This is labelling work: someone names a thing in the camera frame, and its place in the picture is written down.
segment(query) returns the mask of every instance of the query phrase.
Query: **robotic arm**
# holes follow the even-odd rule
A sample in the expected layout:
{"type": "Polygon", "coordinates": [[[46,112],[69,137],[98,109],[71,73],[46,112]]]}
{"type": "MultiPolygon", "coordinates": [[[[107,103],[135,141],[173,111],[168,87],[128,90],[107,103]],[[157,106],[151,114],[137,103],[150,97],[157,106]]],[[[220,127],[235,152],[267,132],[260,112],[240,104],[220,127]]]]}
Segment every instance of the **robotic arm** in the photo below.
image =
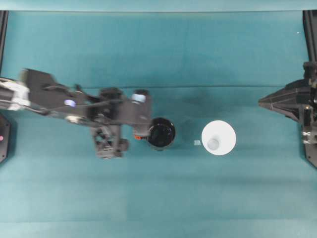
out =
{"type": "Polygon", "coordinates": [[[118,88],[100,90],[98,96],[58,84],[44,72],[26,69],[21,81],[0,78],[0,109],[26,109],[34,113],[90,127],[99,157],[122,157],[128,141],[121,138],[121,126],[134,128],[135,136],[147,137],[151,125],[151,97],[136,90],[127,98],[118,88]]]}

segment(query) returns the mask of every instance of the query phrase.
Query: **small white object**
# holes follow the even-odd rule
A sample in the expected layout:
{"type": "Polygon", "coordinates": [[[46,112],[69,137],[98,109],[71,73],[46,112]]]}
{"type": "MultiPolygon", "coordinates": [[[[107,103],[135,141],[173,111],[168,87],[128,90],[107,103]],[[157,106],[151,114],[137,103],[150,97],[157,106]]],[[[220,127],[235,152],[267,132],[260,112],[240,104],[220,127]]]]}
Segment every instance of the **small white object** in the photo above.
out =
{"type": "Polygon", "coordinates": [[[201,145],[200,140],[194,140],[194,145],[195,145],[195,146],[201,145]]]}
{"type": "Polygon", "coordinates": [[[2,82],[2,86],[6,87],[7,89],[13,91],[13,97],[11,101],[13,102],[8,110],[20,110],[22,106],[29,106],[29,88],[27,88],[24,83],[17,81],[17,82],[2,82]]]}
{"type": "Polygon", "coordinates": [[[214,155],[228,154],[236,145],[236,140],[232,126],[222,120],[208,123],[202,132],[204,148],[214,155]]]}
{"type": "Polygon", "coordinates": [[[132,100],[143,103],[143,102],[145,102],[146,97],[143,94],[134,93],[134,94],[132,94],[132,100]]]}

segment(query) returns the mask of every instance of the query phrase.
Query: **black bracket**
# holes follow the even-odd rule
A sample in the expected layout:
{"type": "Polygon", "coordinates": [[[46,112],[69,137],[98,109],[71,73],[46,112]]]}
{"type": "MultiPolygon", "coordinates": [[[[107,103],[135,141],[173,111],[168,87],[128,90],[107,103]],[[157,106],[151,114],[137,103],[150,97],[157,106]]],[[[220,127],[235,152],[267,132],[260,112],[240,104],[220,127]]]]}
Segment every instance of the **black bracket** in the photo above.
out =
{"type": "Polygon", "coordinates": [[[3,51],[4,51],[4,42],[6,34],[6,26],[8,23],[8,11],[0,11],[0,73],[2,67],[3,51]]]}
{"type": "Polygon", "coordinates": [[[310,61],[317,61],[317,10],[303,11],[303,24],[310,61]]]}

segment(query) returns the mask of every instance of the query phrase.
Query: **black cup opening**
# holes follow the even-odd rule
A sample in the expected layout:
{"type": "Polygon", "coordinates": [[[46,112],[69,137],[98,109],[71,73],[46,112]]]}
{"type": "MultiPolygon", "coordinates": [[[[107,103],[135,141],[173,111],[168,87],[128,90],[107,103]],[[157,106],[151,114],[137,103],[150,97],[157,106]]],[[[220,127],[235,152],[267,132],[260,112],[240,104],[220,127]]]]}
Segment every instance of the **black cup opening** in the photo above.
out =
{"type": "Polygon", "coordinates": [[[163,149],[169,146],[175,138],[175,126],[165,118],[155,118],[152,120],[150,135],[147,141],[157,149],[163,149]]]}

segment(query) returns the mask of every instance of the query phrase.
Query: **orange component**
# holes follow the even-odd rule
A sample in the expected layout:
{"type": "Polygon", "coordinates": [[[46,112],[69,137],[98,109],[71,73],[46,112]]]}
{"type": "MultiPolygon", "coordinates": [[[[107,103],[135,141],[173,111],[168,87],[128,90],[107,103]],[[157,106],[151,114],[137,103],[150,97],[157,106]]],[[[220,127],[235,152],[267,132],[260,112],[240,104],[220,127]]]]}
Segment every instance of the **orange component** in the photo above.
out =
{"type": "Polygon", "coordinates": [[[138,135],[134,135],[134,138],[136,138],[137,140],[142,140],[142,137],[140,137],[138,135]]]}

